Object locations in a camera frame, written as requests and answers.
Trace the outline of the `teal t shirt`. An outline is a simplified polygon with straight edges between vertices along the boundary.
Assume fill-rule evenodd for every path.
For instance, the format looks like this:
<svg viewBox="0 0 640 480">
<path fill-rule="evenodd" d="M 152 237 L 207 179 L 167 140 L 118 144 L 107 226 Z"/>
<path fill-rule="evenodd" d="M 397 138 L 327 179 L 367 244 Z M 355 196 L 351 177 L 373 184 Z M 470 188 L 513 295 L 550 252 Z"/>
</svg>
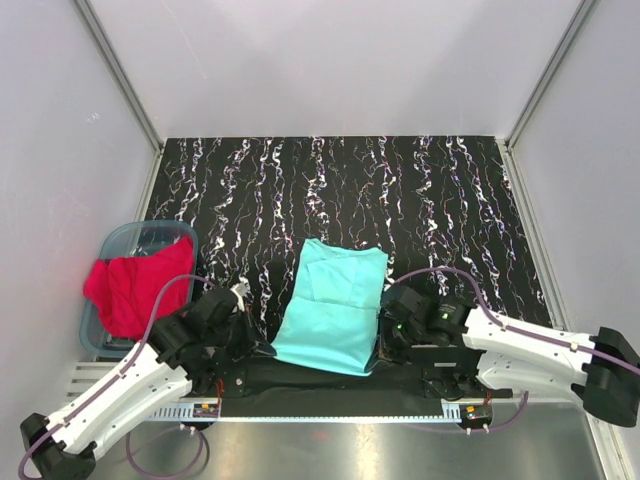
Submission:
<svg viewBox="0 0 640 480">
<path fill-rule="evenodd" d="M 272 342 L 287 364 L 357 377 L 371 373 L 388 255 L 307 239 Z"/>
</svg>

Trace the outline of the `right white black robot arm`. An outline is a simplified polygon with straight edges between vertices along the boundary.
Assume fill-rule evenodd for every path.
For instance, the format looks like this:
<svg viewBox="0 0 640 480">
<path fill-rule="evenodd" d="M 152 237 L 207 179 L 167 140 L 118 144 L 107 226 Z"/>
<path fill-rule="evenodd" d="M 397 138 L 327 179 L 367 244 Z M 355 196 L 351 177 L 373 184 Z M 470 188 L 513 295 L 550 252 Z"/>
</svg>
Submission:
<svg viewBox="0 0 640 480">
<path fill-rule="evenodd" d="M 637 424 L 639 356 L 615 330 L 566 332 L 430 300 L 392 300 L 379 324 L 381 357 L 416 367 L 429 396 L 489 401 L 527 393 L 574 402 L 619 427 Z"/>
</svg>

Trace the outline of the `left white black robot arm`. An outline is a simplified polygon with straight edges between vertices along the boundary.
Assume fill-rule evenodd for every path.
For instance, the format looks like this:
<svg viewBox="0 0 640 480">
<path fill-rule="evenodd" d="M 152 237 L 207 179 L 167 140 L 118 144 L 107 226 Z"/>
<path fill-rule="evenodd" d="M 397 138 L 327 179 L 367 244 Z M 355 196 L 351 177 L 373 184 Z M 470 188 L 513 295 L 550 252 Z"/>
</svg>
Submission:
<svg viewBox="0 0 640 480">
<path fill-rule="evenodd" d="M 222 391 L 231 361 L 274 348 L 235 307 L 209 318 L 182 308 L 153 322 L 148 337 L 68 405 L 33 413 L 20 425 L 26 453 L 42 479 L 86 479 L 125 434 L 185 396 Z"/>
</svg>

